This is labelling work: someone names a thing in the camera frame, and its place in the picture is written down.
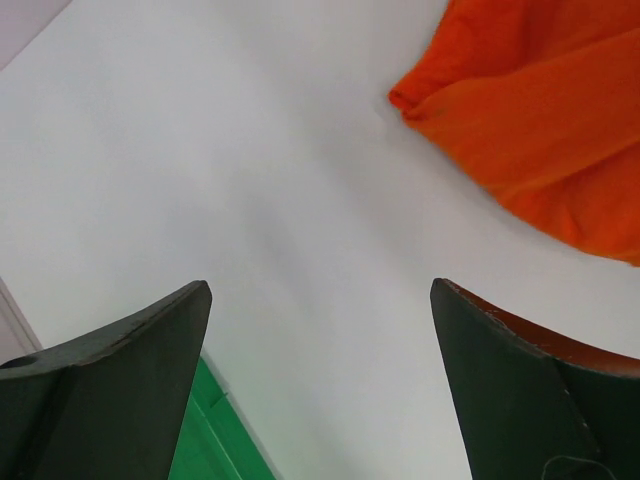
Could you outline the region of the orange t shirt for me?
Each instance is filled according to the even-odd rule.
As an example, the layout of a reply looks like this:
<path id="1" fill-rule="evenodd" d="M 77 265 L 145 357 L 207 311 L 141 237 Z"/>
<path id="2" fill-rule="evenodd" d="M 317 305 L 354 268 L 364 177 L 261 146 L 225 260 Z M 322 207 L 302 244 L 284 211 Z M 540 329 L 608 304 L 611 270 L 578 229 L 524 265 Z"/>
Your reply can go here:
<path id="1" fill-rule="evenodd" d="M 637 2 L 452 1 L 388 98 L 514 216 L 638 264 Z"/>

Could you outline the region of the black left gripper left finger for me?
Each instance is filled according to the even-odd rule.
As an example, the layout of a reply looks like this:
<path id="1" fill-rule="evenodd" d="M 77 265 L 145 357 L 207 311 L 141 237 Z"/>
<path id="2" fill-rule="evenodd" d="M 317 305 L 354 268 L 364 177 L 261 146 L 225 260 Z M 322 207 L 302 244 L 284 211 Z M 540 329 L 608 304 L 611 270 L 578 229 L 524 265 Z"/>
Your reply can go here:
<path id="1" fill-rule="evenodd" d="M 211 304 L 208 284 L 193 281 L 2 364 L 2 478 L 168 478 Z"/>

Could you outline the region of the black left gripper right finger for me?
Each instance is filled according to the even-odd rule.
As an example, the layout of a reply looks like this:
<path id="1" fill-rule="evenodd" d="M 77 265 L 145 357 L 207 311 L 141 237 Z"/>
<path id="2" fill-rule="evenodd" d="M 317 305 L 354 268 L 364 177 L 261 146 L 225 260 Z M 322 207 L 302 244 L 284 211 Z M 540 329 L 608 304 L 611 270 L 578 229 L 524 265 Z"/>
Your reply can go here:
<path id="1" fill-rule="evenodd" d="M 430 301 L 475 479 L 636 479 L 639 361 L 434 280 Z"/>

